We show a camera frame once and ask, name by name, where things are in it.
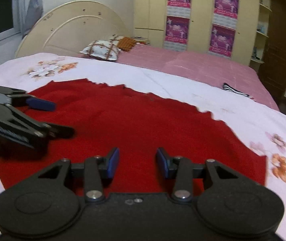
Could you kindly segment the red knitted garment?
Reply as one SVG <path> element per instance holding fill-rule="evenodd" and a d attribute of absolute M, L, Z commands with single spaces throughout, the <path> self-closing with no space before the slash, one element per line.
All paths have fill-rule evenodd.
<path fill-rule="evenodd" d="M 194 163 L 215 159 L 259 184 L 265 183 L 266 157 L 246 147 L 223 121 L 189 104 L 88 80 L 50 82 L 33 95 L 54 102 L 57 108 L 53 112 L 23 108 L 28 116 L 70 126 L 76 133 L 71 139 L 52 140 L 48 153 L 39 160 L 0 158 L 4 188 L 62 158 L 81 163 L 105 155 L 113 147 L 119 148 L 119 164 L 107 193 L 170 190 L 170 181 L 155 162 L 159 147 Z"/>

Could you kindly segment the cream curved headboard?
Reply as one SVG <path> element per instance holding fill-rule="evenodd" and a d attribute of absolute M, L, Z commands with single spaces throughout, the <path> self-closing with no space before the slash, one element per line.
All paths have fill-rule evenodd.
<path fill-rule="evenodd" d="M 76 57 L 89 43 L 132 32 L 109 7 L 90 0 L 60 5 L 42 16 L 21 41 L 15 57 L 53 53 Z"/>

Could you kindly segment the grey tied curtain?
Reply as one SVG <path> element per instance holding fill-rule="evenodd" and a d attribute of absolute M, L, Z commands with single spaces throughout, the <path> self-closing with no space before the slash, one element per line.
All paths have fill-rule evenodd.
<path fill-rule="evenodd" d="M 16 33 L 26 37 L 42 17 L 42 0 L 12 0 L 12 20 Z"/>

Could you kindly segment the white patterned pillow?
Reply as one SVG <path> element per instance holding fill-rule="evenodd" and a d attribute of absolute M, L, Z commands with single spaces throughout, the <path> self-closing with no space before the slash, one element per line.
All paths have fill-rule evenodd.
<path fill-rule="evenodd" d="M 117 61 L 120 49 L 112 42 L 95 40 L 79 53 L 100 60 Z"/>

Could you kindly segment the black white striped cloth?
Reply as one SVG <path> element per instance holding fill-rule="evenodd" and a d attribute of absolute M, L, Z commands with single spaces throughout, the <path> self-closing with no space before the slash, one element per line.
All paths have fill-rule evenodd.
<path fill-rule="evenodd" d="M 244 97 L 246 97 L 246 98 L 250 98 L 251 100 L 254 99 L 251 95 L 246 94 L 246 93 L 243 93 L 242 91 L 236 90 L 235 88 L 231 87 L 231 86 L 230 86 L 229 84 L 227 84 L 227 83 L 223 83 L 222 89 L 225 90 L 225 91 L 229 91 L 229 92 L 238 94 L 238 95 L 242 95 L 242 96 L 244 96 Z"/>

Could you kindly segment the white floral bedsheet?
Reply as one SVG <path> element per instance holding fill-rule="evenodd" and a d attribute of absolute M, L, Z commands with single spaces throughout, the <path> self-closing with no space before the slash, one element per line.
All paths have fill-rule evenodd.
<path fill-rule="evenodd" d="M 95 83 L 123 84 L 210 111 L 224 121 L 255 153 L 286 158 L 286 115 L 249 98 L 205 83 L 131 65 L 40 53 L 0 65 L 0 85 L 33 91 L 51 81 L 86 78 Z"/>

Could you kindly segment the pink bed cover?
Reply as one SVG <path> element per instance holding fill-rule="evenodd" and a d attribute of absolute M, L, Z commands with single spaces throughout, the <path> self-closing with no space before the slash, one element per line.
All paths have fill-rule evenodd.
<path fill-rule="evenodd" d="M 181 76 L 218 88 L 222 88 L 223 84 L 227 83 L 234 89 L 249 94 L 257 103 L 279 110 L 256 72 L 248 66 L 229 59 L 137 44 L 129 52 L 121 51 L 117 62 Z"/>

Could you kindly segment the orange checked cloth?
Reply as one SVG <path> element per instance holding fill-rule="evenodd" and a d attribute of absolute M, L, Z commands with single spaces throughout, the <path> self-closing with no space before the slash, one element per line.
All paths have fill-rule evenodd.
<path fill-rule="evenodd" d="M 129 52 L 136 44 L 137 41 L 135 39 L 124 37 L 119 40 L 117 47 L 122 51 Z"/>

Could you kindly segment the cream wardrobe with posters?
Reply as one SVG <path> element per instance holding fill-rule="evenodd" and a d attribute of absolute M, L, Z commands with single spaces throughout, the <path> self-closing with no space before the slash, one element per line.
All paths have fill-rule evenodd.
<path fill-rule="evenodd" d="M 248 65 L 269 0 L 134 0 L 134 34 L 158 48 L 194 51 Z"/>

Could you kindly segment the brown wooden door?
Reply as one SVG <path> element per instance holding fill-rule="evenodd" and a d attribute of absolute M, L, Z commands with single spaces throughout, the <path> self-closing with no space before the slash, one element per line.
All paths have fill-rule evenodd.
<path fill-rule="evenodd" d="M 259 80 L 276 103 L 286 92 L 286 0 L 271 0 L 268 40 L 259 67 Z"/>

